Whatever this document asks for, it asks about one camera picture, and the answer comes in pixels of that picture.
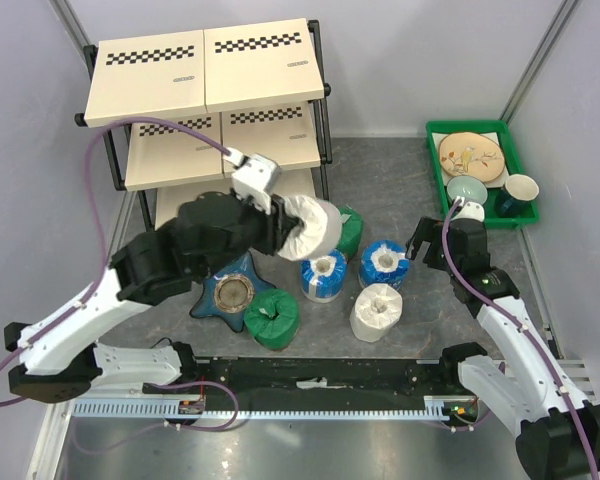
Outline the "white cartoon-print roll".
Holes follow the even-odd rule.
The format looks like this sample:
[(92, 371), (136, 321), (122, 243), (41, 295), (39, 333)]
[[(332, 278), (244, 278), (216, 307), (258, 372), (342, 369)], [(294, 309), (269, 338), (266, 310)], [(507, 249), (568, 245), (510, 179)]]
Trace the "white cartoon-print roll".
[(312, 260), (329, 254), (340, 240), (339, 209), (332, 203), (306, 195), (285, 197), (287, 209), (298, 215), (303, 227), (295, 227), (277, 255), (290, 261)]

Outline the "plain white roll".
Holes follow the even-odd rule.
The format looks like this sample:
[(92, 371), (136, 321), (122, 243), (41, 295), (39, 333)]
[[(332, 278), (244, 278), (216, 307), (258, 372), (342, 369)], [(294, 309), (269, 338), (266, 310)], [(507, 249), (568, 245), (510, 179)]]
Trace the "plain white roll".
[(350, 314), (354, 336), (367, 343), (379, 341), (400, 320), (402, 308), (402, 296), (390, 285), (375, 283), (365, 287)]

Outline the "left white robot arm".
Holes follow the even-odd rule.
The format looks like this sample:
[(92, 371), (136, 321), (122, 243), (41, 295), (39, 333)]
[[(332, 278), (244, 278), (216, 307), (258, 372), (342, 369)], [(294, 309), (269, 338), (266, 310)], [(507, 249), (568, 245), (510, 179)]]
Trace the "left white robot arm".
[(280, 196), (273, 197), (269, 213), (220, 192), (182, 204), (176, 217), (117, 251), (101, 279), (71, 300), (57, 319), (6, 327), (5, 345), (19, 357), (8, 373), (11, 393), (53, 404), (105, 385), (191, 392), (200, 371), (190, 345), (118, 349), (100, 343), (100, 337), (190, 291), (250, 249), (276, 254), (305, 224), (289, 199)]

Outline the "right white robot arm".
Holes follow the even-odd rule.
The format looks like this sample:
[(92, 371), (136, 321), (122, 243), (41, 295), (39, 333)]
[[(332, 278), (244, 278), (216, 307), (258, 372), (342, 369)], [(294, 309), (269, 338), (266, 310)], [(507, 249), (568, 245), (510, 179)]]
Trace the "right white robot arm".
[(423, 217), (406, 243), (409, 259), (446, 272), (456, 298), (496, 343), (512, 376), (477, 344), (448, 347), (438, 368), (447, 392), (475, 394), (515, 439), (531, 479), (600, 474), (600, 404), (566, 374), (530, 320), (510, 276), (492, 266), (484, 224), (463, 216)]

